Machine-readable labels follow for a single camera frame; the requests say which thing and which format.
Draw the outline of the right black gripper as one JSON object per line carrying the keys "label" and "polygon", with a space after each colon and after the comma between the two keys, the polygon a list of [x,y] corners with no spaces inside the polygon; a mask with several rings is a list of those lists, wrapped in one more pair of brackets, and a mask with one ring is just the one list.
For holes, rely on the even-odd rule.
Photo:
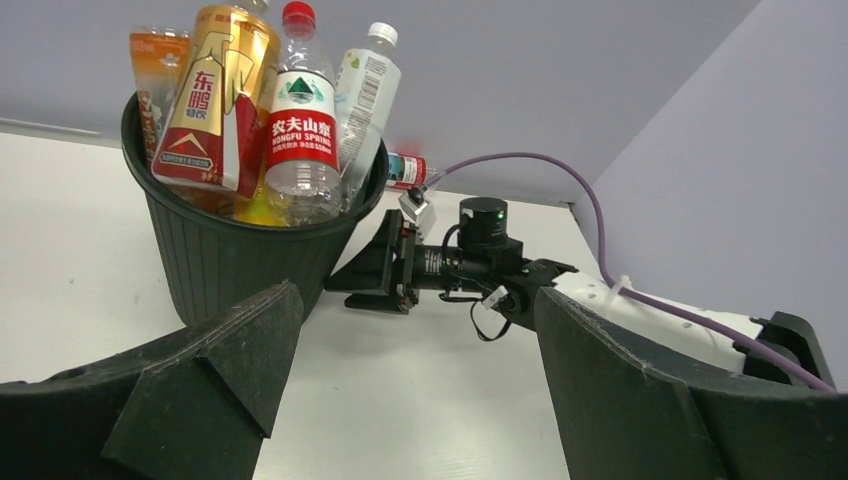
{"label": "right black gripper", "polygon": [[421,290],[439,291],[442,302],[460,303],[458,296],[451,295],[460,287],[458,277],[450,272],[458,261],[449,259],[451,248],[447,246],[458,231],[459,225],[453,225],[440,245],[424,245],[416,225],[403,221],[400,210],[387,210],[372,239],[326,280],[324,289],[341,293],[388,293],[400,242],[399,300],[392,296],[351,294],[344,305],[356,310],[400,314],[418,305]]}

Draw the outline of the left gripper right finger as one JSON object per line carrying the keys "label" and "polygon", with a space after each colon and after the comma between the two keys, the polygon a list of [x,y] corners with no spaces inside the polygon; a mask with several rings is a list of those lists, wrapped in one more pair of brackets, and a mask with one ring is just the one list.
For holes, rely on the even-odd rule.
{"label": "left gripper right finger", "polygon": [[847,398],[733,373],[541,290],[536,332],[573,479],[843,479]]}

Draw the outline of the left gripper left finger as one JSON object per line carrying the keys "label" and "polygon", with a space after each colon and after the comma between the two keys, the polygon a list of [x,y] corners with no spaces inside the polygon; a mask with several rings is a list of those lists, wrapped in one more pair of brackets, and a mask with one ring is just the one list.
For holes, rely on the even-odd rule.
{"label": "left gripper left finger", "polygon": [[1,387],[5,479],[249,479],[303,323],[291,282],[40,382]]}

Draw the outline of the clear bottle red blue label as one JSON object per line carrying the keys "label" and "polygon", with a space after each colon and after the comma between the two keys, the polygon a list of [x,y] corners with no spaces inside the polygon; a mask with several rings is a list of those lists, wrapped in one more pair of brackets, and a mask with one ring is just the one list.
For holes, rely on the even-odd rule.
{"label": "clear bottle red blue label", "polygon": [[395,190],[409,190],[423,186],[439,173],[422,157],[394,152],[388,153],[388,167],[386,187]]}

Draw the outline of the yellow honey pomelo drink bottle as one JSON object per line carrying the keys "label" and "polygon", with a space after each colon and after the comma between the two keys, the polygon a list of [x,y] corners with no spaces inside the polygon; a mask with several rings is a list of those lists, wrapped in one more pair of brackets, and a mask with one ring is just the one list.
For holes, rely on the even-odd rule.
{"label": "yellow honey pomelo drink bottle", "polygon": [[287,227],[286,221],[269,208],[263,178],[259,180],[256,193],[251,199],[239,200],[234,204],[233,219],[259,226]]}

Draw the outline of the black plastic waste bin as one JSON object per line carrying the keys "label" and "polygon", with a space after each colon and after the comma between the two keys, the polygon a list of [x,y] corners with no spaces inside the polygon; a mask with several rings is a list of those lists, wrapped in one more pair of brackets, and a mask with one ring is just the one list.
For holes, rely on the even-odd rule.
{"label": "black plastic waste bin", "polygon": [[379,203],[389,173],[388,151],[380,145],[349,211],[316,225],[266,227],[208,213],[153,177],[135,95],[122,112],[120,140],[126,165],[147,201],[172,302],[187,326],[284,280],[297,286],[303,310],[310,314],[356,227]]}

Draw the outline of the clear bottle blue white label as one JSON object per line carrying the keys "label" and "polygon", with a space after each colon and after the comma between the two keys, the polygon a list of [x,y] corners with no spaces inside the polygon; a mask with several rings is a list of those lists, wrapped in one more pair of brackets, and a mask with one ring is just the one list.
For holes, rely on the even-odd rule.
{"label": "clear bottle blue white label", "polygon": [[342,60],[335,88],[344,207],[355,203],[385,131],[402,73],[392,60],[397,30],[374,22],[367,45],[349,49]]}

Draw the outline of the gold red tea bottle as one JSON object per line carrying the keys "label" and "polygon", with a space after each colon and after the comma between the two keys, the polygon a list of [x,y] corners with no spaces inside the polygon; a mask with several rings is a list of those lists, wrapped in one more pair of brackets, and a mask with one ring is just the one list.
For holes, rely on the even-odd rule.
{"label": "gold red tea bottle", "polygon": [[257,190],[281,41],[267,1],[200,9],[151,172],[164,184],[249,199]]}

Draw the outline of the orange drink bottle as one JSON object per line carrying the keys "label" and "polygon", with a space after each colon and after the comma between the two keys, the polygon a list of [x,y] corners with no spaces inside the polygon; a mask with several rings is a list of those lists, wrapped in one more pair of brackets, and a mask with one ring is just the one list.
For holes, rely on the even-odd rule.
{"label": "orange drink bottle", "polygon": [[191,47],[191,33],[173,27],[139,26],[130,32],[129,44],[146,164],[150,167]]}

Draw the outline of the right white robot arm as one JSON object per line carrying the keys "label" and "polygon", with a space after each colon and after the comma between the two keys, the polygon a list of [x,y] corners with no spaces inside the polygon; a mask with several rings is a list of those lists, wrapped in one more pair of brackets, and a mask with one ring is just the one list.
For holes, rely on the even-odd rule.
{"label": "right white robot arm", "polygon": [[[405,315],[423,290],[445,303],[481,306],[511,326],[536,328],[539,292],[552,287],[603,319],[715,367],[763,380],[801,384],[792,362],[830,384],[818,341],[809,324],[776,313],[771,319],[711,311],[643,294],[627,279],[607,283],[573,265],[525,257],[521,241],[507,234],[508,205],[492,197],[460,201],[458,220],[440,244],[422,241],[424,225],[389,210],[372,239],[326,281],[344,292],[348,308]],[[768,348],[783,362],[764,357]]]}

